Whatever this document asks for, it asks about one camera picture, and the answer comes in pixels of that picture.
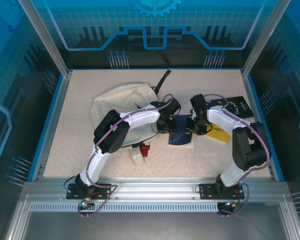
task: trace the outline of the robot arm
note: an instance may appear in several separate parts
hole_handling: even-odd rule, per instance
[[[190,100],[193,112],[185,124],[185,132],[204,135],[207,126],[216,124],[232,136],[233,162],[225,172],[218,175],[215,186],[222,197],[227,189],[237,185],[238,182],[252,172],[257,166],[266,162],[267,155],[258,138],[247,127],[251,126],[265,142],[269,149],[264,126],[260,122],[250,123],[238,118],[223,106],[210,106],[202,94]]]
[[[179,102],[173,98],[172,101],[163,108],[164,102],[151,102],[148,106],[132,112],[118,113],[111,110],[100,122],[94,131],[94,144],[90,158],[89,167],[76,176],[75,183],[83,197],[89,196],[93,192],[93,183],[97,183],[99,175],[110,154],[116,152],[123,144],[127,133],[132,129],[145,124],[157,123],[159,133],[173,133],[177,130],[176,120],[171,116],[180,109]],[[107,132],[121,121],[113,130]]]

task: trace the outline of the canvas bag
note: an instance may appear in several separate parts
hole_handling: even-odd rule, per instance
[[[158,101],[157,95],[146,83],[128,83],[117,86],[94,99],[90,110],[93,127],[96,129],[110,110],[114,109],[118,113],[132,112],[154,101]],[[152,141],[157,135],[156,126],[155,123],[149,123],[130,130],[121,148],[131,148],[134,144]]]

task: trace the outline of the speckled work surface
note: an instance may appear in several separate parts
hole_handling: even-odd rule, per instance
[[[90,109],[94,98],[131,82],[157,85],[166,70],[74,70],[65,96],[43,176],[67,178],[80,173],[89,160],[94,138]],[[171,93],[189,114],[190,98],[216,93],[248,97],[239,70],[172,70],[158,94]],[[168,134],[150,143],[145,164],[135,166],[128,150],[119,150],[105,163],[100,177],[215,177],[232,162],[232,144],[208,136],[195,136],[194,148],[168,145]],[[250,177],[269,177],[269,170]]]

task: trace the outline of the black notebook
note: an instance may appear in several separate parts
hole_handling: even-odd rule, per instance
[[[248,103],[243,96],[235,96],[227,98],[229,105],[225,108],[230,113],[238,116],[241,119],[246,119],[254,116],[254,113],[251,111]],[[224,99],[211,100],[211,105],[225,105],[226,101]]]

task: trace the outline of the yellow label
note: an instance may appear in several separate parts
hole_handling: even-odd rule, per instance
[[[208,132],[206,135],[225,143],[229,142],[230,140],[230,135],[216,124],[212,124],[212,130]]]

